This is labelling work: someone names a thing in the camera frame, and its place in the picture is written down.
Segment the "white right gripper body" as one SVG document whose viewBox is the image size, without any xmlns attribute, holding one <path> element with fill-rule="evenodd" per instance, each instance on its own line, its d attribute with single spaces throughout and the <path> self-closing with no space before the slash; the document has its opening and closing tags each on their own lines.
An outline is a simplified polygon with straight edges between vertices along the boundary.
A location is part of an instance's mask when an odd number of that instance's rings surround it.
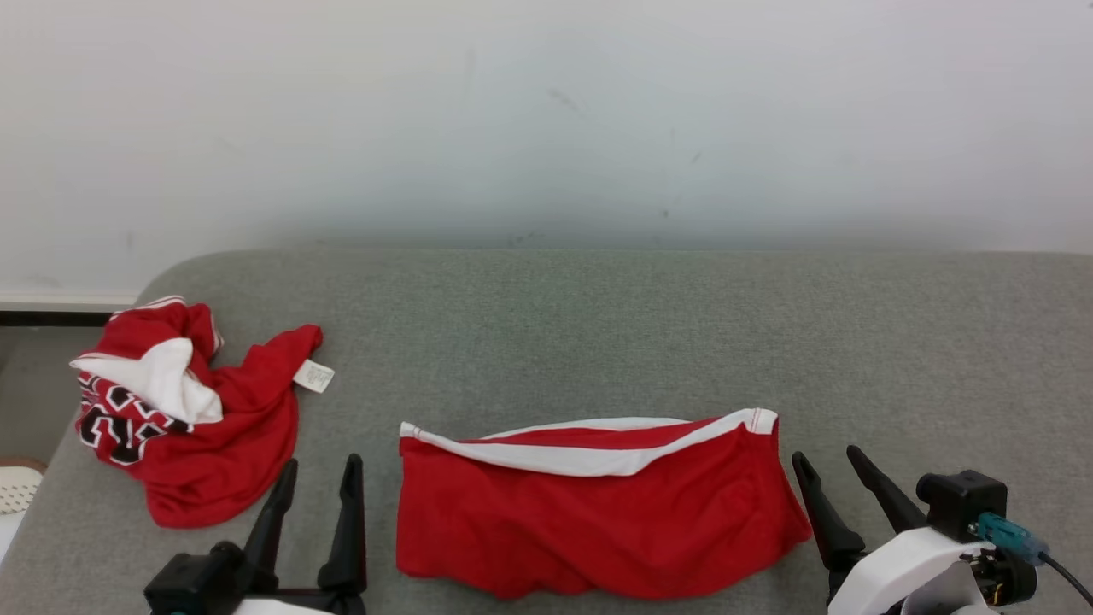
<svg viewBox="0 0 1093 615">
<path fill-rule="evenodd" d="M 827 615 L 997 615 L 964 555 L 990 542 L 957 542 L 935 529 L 907 530 L 855 565 Z"/>
</svg>

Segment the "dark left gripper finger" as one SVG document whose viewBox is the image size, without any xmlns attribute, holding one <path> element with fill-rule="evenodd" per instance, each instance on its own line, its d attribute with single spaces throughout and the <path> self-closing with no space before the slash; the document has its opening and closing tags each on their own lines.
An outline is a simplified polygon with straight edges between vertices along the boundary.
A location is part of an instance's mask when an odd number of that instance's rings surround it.
<svg viewBox="0 0 1093 615">
<path fill-rule="evenodd" d="M 243 548 L 243 592 L 246 595 L 269 595 L 278 590 L 278 545 L 283 518 L 293 502 L 297 472 L 297 460 L 289 459 L 272 485 Z"/>
<path fill-rule="evenodd" d="M 356 453 L 346 458 L 338 494 L 341 507 L 318 586 L 329 592 L 363 593 L 367 589 L 364 468 Z"/>
</svg>

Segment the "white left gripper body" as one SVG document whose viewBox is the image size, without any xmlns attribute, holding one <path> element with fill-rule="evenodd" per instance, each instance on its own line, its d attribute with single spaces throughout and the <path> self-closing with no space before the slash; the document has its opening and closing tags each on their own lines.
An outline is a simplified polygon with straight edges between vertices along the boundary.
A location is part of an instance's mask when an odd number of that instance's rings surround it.
<svg viewBox="0 0 1093 615">
<path fill-rule="evenodd" d="M 353 587 L 243 592 L 230 605 L 230 615 L 368 615 L 362 593 Z"/>
</svg>

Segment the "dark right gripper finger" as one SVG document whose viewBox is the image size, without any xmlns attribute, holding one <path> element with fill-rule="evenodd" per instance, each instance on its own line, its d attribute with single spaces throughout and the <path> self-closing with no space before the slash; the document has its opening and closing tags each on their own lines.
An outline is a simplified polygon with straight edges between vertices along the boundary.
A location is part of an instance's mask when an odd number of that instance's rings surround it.
<svg viewBox="0 0 1093 615">
<path fill-rule="evenodd" d="M 874 495 L 891 529 L 901 534 L 907 530 L 926 528 L 926 515 L 908 495 L 901 490 L 885 472 L 880 471 L 874 462 L 863 453 L 857 445 L 847 445 L 847 459 L 857 474 L 860 483 Z"/>
<path fill-rule="evenodd" d="M 837 515 L 804 452 L 794 452 L 792 468 L 824 568 L 831 575 L 846 576 L 862 560 L 863 539 Z"/>
</svg>

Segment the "red number 23 basketball jersey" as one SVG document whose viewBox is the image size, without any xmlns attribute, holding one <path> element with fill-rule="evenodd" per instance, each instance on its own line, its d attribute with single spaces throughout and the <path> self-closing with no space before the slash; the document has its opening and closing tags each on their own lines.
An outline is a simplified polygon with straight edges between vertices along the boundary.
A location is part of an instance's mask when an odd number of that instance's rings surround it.
<svg viewBox="0 0 1093 615">
<path fill-rule="evenodd" d="M 113 314 L 70 365 L 74 429 L 99 462 L 137 480 L 161 528 L 230 521 L 277 482 L 298 435 L 297 386 L 324 345 L 305 324 L 216 366 L 224 338 L 204 303 L 165 296 Z"/>
</svg>

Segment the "red shorts with white trim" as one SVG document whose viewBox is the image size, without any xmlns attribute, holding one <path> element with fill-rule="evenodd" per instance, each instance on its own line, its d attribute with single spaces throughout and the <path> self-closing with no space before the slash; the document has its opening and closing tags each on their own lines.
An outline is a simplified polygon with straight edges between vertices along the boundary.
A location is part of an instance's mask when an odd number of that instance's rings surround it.
<svg viewBox="0 0 1093 615">
<path fill-rule="evenodd" d="M 518 600 L 713 595 L 811 537 L 768 409 L 456 440 L 403 423 L 395 563 Z"/>
</svg>

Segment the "white perforated laundry basket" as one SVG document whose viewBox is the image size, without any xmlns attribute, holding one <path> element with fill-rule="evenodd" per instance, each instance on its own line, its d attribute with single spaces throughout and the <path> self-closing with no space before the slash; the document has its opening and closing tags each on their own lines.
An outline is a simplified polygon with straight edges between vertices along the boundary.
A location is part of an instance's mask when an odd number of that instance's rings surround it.
<svg viewBox="0 0 1093 615">
<path fill-rule="evenodd" d="M 0 563 L 38 494 L 48 466 L 32 458 L 0 456 Z"/>
</svg>

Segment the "grey fabric sofa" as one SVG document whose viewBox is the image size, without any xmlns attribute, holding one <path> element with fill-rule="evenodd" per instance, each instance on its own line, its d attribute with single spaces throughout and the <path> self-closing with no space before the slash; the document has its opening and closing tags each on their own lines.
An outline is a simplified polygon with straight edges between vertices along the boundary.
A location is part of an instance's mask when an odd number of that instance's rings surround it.
<svg viewBox="0 0 1093 615">
<path fill-rule="evenodd" d="M 301 394 L 278 576 L 313 586 L 346 457 L 362 456 L 367 615 L 824 615 L 812 542 L 721 593 L 500 602 L 395 567 L 398 429 L 475 437 L 596 417 L 780 416 L 870 548 L 891 537 L 848 462 L 907 493 L 926 472 L 1008 485 L 1008 516 L 1093 591 L 1093 256 L 613 250 L 240 250 L 184 261 L 140 301 L 203 301 L 234 363 L 324 328 Z"/>
</svg>

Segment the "white and black baseboard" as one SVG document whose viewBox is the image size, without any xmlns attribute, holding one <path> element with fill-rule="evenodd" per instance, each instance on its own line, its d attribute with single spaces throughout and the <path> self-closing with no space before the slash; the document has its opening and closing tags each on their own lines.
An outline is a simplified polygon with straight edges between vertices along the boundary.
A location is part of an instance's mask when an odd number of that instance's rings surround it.
<svg viewBox="0 0 1093 615">
<path fill-rule="evenodd" d="M 137 295 L 66 295 L 0 291 L 0 327 L 102 327 Z"/>
</svg>

